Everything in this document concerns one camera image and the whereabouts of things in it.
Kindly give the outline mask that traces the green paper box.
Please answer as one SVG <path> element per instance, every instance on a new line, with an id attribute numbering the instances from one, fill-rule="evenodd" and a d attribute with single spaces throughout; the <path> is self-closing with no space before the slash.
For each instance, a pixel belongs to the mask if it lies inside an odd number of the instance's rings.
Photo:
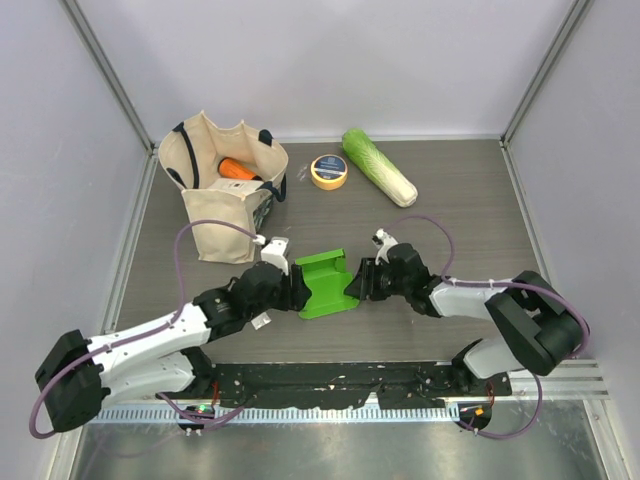
<path id="1" fill-rule="evenodd" d="M 311 291 L 311 297 L 299 312 L 300 318 L 312 320 L 348 311 L 359 305 L 358 298 L 344 293 L 353 275 L 347 270 L 343 249 L 300 257 L 295 263 L 301 267 L 303 280 Z"/>

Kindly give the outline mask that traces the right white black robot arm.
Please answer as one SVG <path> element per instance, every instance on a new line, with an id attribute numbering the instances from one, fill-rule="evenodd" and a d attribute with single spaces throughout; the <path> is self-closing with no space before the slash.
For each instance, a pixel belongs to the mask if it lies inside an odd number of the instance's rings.
<path id="1" fill-rule="evenodd" d="M 536 272 L 497 282 L 464 282 L 429 272 L 408 243 L 384 246 L 361 260 L 344 294 L 382 301 L 400 296 L 422 315 L 470 317 L 492 322 L 499 335 L 479 339 L 451 360 L 451 387 L 472 395 L 488 379 L 527 370 L 546 376 L 580 353 L 590 330 L 578 313 Z"/>

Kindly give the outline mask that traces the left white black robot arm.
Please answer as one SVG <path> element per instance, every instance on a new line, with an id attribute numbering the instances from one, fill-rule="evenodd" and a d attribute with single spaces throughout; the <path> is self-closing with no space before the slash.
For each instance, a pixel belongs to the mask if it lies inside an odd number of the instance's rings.
<path id="1" fill-rule="evenodd" d="M 300 312 L 312 296 L 302 269 L 260 261 L 224 286 L 184 302 L 161 318 L 112 334 L 61 335 L 35 373 L 40 395 L 29 429 L 46 411 L 52 431 L 74 430 L 121 401 L 160 393 L 205 397 L 213 369 L 202 346 L 243 330 L 269 310 Z"/>

